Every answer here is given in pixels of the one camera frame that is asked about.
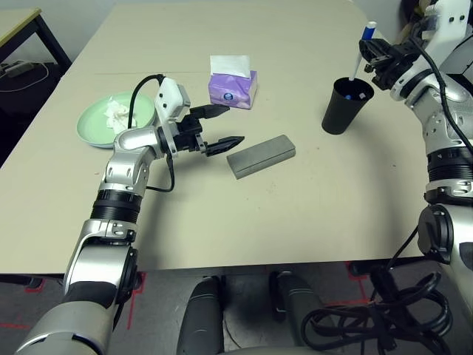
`gray eraser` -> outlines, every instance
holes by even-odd
[[[259,143],[227,156],[228,164],[237,179],[268,168],[296,155],[296,147],[285,135]]]

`pen holder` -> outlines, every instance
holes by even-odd
[[[322,121],[322,128],[331,135],[345,132],[360,109],[375,92],[366,81],[340,78],[333,83],[332,98]]]

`purple tissue box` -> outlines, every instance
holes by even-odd
[[[208,83],[210,102],[226,106],[250,109],[257,86],[256,71],[251,78],[229,74],[213,74]]]

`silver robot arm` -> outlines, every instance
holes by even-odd
[[[64,275],[63,302],[39,320],[16,354],[106,354],[123,304],[137,282],[137,250],[132,243],[151,162],[167,155],[174,174],[171,157],[178,151],[211,156],[243,140],[229,137],[207,144],[199,119],[215,117],[228,107],[201,106],[186,115],[191,103],[184,88],[162,75],[158,81],[155,106],[160,126],[128,129],[116,137],[91,216]]]
[[[425,52],[439,67],[466,33],[470,0],[439,0],[426,9],[418,35]],[[441,263],[463,296],[473,319],[473,155],[454,131],[444,113],[440,85],[426,59],[412,42],[391,46],[382,39],[360,41],[368,61],[365,71],[389,89],[422,124],[426,145],[429,203],[419,217],[418,246]],[[446,101],[457,127],[473,142],[473,97],[456,81],[441,74]]]

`white tissue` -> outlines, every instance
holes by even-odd
[[[250,56],[211,55],[210,74],[229,74],[250,78]]]
[[[106,126],[112,128],[116,135],[121,133],[125,129],[128,129],[128,114],[129,108],[115,101],[113,97],[111,97],[107,103],[106,111],[104,112],[104,115],[107,117]],[[133,118],[132,128],[135,127],[136,120]]]

